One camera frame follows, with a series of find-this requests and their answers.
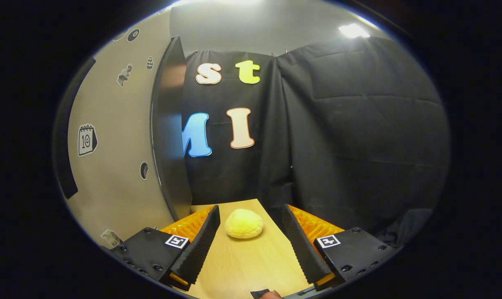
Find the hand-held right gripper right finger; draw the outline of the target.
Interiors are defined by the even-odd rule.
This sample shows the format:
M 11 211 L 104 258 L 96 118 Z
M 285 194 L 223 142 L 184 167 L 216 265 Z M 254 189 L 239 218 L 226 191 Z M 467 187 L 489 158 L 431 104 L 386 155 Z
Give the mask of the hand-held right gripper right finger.
M 358 280 L 396 254 L 359 227 L 342 229 L 286 204 L 282 223 L 304 276 L 315 291 L 326 291 Z

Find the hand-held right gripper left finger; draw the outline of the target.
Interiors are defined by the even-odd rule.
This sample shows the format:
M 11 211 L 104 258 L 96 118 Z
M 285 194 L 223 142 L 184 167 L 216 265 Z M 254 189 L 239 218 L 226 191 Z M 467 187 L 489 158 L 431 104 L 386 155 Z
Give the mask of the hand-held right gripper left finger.
M 219 206 L 209 206 L 162 230 L 145 227 L 103 251 L 151 280 L 188 291 L 196 284 L 219 225 Z

